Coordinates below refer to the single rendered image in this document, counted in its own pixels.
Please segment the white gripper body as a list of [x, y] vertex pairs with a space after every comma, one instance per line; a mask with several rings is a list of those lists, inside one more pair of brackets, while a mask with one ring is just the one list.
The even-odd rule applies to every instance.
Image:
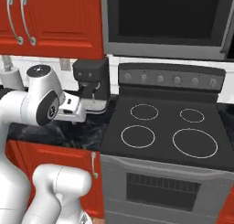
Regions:
[[73, 111], [73, 122], [84, 123], [86, 121], [86, 111], [79, 97], [75, 97], [71, 101]]

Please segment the black coffee machine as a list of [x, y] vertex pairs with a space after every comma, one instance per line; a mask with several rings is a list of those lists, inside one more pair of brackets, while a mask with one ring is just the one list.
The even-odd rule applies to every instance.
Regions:
[[86, 113], [106, 112], [110, 97], [109, 60], [78, 59], [72, 64], [73, 77], [79, 84], [78, 94]]

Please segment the red base cupboard door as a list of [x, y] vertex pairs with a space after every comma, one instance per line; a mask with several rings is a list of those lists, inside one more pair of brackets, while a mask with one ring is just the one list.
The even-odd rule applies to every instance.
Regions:
[[99, 152], [94, 151], [96, 153], [95, 171], [99, 174], [98, 178], [94, 178], [92, 175], [92, 151], [90, 150], [8, 140], [5, 152], [9, 160], [27, 175], [29, 181], [32, 181], [33, 172], [40, 164], [73, 166], [90, 172], [92, 187], [90, 192], [80, 199], [81, 205], [90, 215], [94, 224], [105, 224]]

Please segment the white paper towel roll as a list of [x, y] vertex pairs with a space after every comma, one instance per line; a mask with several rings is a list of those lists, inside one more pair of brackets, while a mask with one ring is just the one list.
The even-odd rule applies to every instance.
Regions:
[[0, 70], [0, 79], [5, 88], [23, 91], [24, 83], [22, 81], [20, 71], [15, 68], [12, 59], [7, 55], [2, 55], [4, 68]]

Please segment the grey stove with black hob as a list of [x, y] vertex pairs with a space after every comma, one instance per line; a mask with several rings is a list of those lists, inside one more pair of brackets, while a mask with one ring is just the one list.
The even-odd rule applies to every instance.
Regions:
[[[217, 109], [223, 69], [122, 63], [118, 71], [119, 97], [101, 155], [234, 172], [234, 148]], [[126, 81], [125, 73], [132, 78]], [[159, 75], [163, 83], [157, 82]], [[178, 85], [175, 76], [181, 78]], [[198, 78], [197, 86], [193, 78]], [[214, 88], [209, 86], [212, 78], [217, 80]]]

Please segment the grey microwave oven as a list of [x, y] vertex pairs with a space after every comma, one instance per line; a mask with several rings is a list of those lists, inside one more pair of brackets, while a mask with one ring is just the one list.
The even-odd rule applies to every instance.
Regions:
[[115, 56], [223, 60], [232, 0], [101, 0], [104, 52]]

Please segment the grey oven door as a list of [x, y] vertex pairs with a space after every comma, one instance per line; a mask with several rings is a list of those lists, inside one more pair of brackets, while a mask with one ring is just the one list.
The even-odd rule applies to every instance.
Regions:
[[216, 224], [234, 179], [146, 173], [101, 160], [107, 224]]

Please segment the red base cupboard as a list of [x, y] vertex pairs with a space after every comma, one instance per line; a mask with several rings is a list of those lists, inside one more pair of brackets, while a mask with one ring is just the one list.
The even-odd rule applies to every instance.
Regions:
[[224, 206], [219, 212], [217, 224], [234, 224], [234, 186], [231, 188]]

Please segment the grey wall socket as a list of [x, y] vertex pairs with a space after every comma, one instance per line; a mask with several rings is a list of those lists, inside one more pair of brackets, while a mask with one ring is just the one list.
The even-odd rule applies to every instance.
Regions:
[[63, 71], [70, 71], [70, 60], [69, 59], [60, 59], [59, 60], [60, 69]]

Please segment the red wall cupboard door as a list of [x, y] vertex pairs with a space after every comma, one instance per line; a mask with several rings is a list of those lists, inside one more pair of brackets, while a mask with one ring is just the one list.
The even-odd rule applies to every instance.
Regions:
[[15, 45], [16, 38], [10, 26], [7, 9], [13, 4], [7, 4], [7, 0], [0, 0], [0, 47], [3, 45]]
[[20, 56], [101, 59], [101, 0], [27, 0], [27, 28], [37, 44], [32, 46], [24, 30]]

